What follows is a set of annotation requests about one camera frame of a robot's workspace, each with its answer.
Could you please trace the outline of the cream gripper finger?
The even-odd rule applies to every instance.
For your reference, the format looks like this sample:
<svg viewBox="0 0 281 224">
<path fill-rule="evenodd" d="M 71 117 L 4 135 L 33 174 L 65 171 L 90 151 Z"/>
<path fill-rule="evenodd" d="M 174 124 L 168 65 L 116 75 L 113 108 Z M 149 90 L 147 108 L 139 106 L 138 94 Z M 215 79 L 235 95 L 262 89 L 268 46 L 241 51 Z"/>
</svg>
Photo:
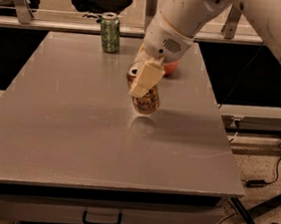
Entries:
<svg viewBox="0 0 281 224">
<path fill-rule="evenodd" d="M 134 65 L 137 69 L 129 93 L 132 97 L 142 98 L 146 93 L 163 78 L 164 68 L 151 61 L 139 61 Z"/>
<path fill-rule="evenodd" d="M 145 57 L 145 46 L 144 46 L 144 43 L 141 43 L 140 49 L 138 50 L 137 55 L 134 58 L 133 69 L 134 70 L 139 69 L 143 65 L 145 59 L 146 59 L 146 57 Z"/>
</svg>

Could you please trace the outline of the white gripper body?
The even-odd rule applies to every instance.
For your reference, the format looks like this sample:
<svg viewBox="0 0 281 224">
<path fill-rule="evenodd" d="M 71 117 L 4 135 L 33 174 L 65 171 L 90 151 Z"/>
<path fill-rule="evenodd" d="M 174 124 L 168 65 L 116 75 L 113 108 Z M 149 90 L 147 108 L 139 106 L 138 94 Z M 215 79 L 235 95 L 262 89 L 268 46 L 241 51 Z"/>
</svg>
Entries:
<svg viewBox="0 0 281 224">
<path fill-rule="evenodd" d="M 155 14 L 144 35 L 145 52 L 153 57 L 163 57 L 166 63 L 178 61 L 193 43 L 192 36 L 185 36 L 165 18 Z"/>
</svg>

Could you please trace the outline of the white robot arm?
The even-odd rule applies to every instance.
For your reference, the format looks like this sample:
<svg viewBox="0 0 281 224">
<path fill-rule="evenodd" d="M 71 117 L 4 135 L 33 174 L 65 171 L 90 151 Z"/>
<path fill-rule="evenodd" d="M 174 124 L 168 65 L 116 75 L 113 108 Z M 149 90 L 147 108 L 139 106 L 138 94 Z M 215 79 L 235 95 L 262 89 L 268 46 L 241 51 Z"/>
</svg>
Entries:
<svg viewBox="0 0 281 224">
<path fill-rule="evenodd" d="M 144 32 L 129 93 L 144 97 L 161 80 L 163 65 L 182 58 L 199 30 L 230 5 L 281 63 L 281 0 L 165 0 Z"/>
</svg>

